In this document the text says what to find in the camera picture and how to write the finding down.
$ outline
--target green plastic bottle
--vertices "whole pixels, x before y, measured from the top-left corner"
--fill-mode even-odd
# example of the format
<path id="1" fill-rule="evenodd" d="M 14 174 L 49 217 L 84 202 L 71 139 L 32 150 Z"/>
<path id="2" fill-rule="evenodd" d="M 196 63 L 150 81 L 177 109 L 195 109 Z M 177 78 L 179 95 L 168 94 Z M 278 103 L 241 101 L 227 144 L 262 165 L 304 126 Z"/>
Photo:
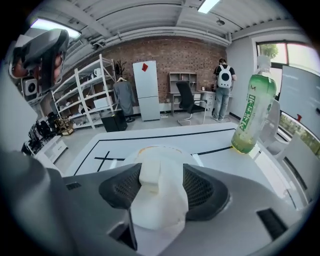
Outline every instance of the green plastic bottle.
<path id="1" fill-rule="evenodd" d="M 232 146 L 244 154 L 256 145 L 276 96 L 270 67 L 269 57 L 258 56 L 258 70 L 249 81 L 245 112 L 231 140 Z"/>

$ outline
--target fluorescent light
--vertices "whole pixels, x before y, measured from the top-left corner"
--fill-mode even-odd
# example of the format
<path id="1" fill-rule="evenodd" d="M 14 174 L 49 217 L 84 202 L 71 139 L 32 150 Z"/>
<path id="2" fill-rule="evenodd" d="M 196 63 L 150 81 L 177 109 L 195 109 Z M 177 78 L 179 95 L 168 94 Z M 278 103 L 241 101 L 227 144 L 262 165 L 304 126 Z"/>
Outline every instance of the fluorescent light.
<path id="1" fill-rule="evenodd" d="M 199 6 L 198 12 L 207 14 L 220 0 L 204 0 Z"/>
<path id="2" fill-rule="evenodd" d="M 61 30 L 66 30 L 69 33 L 69 37 L 77 39 L 78 37 L 81 36 L 81 33 L 77 30 L 74 30 L 70 27 L 64 26 L 59 23 L 55 23 L 50 20 L 38 18 L 32 25 L 32 29 L 40 29 L 40 30 L 53 30 L 53 29 L 61 29 Z"/>

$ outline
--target brick wall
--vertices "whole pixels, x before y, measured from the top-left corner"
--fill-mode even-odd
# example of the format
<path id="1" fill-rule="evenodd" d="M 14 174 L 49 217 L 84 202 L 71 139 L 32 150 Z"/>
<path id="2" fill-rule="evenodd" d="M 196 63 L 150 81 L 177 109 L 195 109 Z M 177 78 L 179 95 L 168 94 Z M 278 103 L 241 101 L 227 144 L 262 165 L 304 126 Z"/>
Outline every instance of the brick wall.
<path id="1" fill-rule="evenodd" d="M 160 103 L 166 103 L 169 98 L 169 72 L 195 72 L 198 89 L 206 87 L 211 90 L 214 69 L 220 58 L 227 58 L 226 48 L 217 44 L 187 37 L 147 37 L 103 49 L 83 60 L 78 68 L 81 69 L 97 59 L 99 54 L 106 59 L 113 59 L 115 63 L 119 60 L 126 62 L 123 78 L 131 82 L 136 98 L 133 63 L 156 61 Z M 73 72 L 72 69 L 65 74 L 64 80 Z"/>

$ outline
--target ceiling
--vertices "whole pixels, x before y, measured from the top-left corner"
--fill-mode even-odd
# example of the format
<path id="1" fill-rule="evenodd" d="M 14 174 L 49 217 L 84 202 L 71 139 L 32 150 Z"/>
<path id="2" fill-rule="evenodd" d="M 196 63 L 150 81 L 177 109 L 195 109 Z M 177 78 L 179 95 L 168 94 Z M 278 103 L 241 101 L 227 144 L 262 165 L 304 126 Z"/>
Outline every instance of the ceiling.
<path id="1" fill-rule="evenodd" d="M 207 14 L 201 0 L 49 0 L 34 18 L 47 18 L 81 31 L 82 39 L 112 38 L 154 27 L 193 29 L 226 39 L 226 34 L 275 20 L 291 20 L 275 0 L 220 0 Z M 217 20 L 225 22 L 218 25 Z"/>

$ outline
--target bottle cap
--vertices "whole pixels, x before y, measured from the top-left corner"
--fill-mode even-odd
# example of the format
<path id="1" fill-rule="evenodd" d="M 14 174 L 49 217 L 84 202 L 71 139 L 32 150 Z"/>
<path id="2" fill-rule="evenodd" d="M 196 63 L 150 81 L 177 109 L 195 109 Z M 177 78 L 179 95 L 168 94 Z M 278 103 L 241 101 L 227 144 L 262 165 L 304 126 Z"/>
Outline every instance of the bottle cap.
<path id="1" fill-rule="evenodd" d="M 264 55 L 258 56 L 258 67 L 259 69 L 270 69 L 271 68 L 270 58 Z"/>

